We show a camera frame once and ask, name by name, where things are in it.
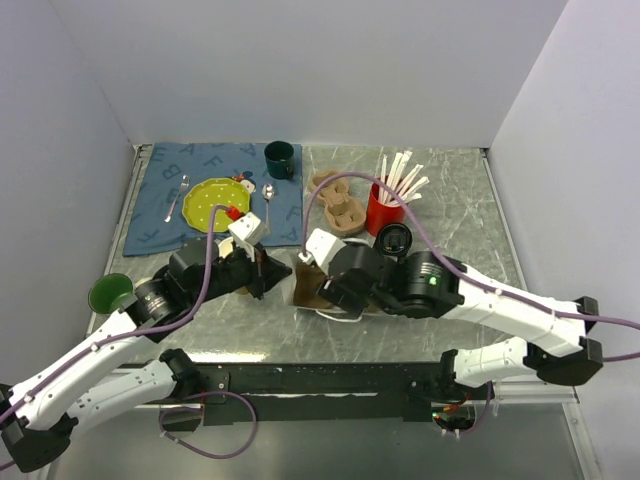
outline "dark green mug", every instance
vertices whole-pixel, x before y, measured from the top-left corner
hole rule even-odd
[[[287,142],[271,142],[264,147],[264,158],[267,161],[269,175],[277,180],[293,178],[293,145]]]

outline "red cup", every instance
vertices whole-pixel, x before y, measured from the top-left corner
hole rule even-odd
[[[380,186],[374,183],[369,192],[369,204],[367,205],[367,223],[365,225],[367,232],[374,237],[385,225],[390,223],[402,223],[404,220],[404,210],[402,207],[390,207],[383,205],[378,201],[378,193]]]

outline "white wall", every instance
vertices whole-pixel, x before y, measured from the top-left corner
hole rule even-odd
[[[129,138],[489,146],[566,0],[51,0]]]
[[[532,290],[640,320],[640,3],[571,0],[490,150]],[[606,355],[640,335],[605,325]],[[580,389],[606,479],[640,478],[640,361]]]
[[[0,382],[83,338],[132,156],[51,5],[0,0]]]

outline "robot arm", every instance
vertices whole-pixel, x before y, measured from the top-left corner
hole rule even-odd
[[[315,262],[327,275],[318,295],[351,315],[369,304],[392,315],[464,320],[513,335],[514,338],[473,350],[442,355],[445,376],[478,387],[491,380],[535,373],[559,385],[582,385],[602,367],[601,345],[586,337],[581,320],[558,318],[502,295],[517,292],[552,311],[597,315],[597,303],[533,295],[501,284],[477,270],[449,259],[468,277],[497,289],[487,292],[458,279],[431,254],[416,252],[399,260],[367,245],[346,244],[330,233],[314,230],[307,241],[306,263]]]
[[[247,214],[230,226],[232,253],[219,258],[214,245],[205,301],[246,287],[256,298],[291,273],[270,258],[258,243],[260,220]],[[194,240],[171,255],[168,265],[139,285],[134,294],[91,336],[55,363],[11,388],[0,389],[0,414],[24,400],[2,423],[2,438],[23,472],[33,471],[57,458],[71,436],[141,403],[193,393],[197,369],[182,350],[169,350],[138,372],[95,386],[133,355],[160,342],[170,332],[131,336],[98,346],[123,333],[171,325],[193,307],[202,288],[206,244]],[[29,392],[43,378],[65,365],[81,351],[91,352],[58,375],[35,395]]]

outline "polka dot plate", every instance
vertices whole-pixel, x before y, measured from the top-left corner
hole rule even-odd
[[[210,178],[195,185],[184,197],[182,205],[182,216],[187,224],[207,233],[209,230],[209,215],[215,205],[225,205],[236,207],[243,213],[249,211],[249,192],[235,180],[230,178]],[[216,224],[214,232],[226,232],[232,220],[225,212],[216,213]]]

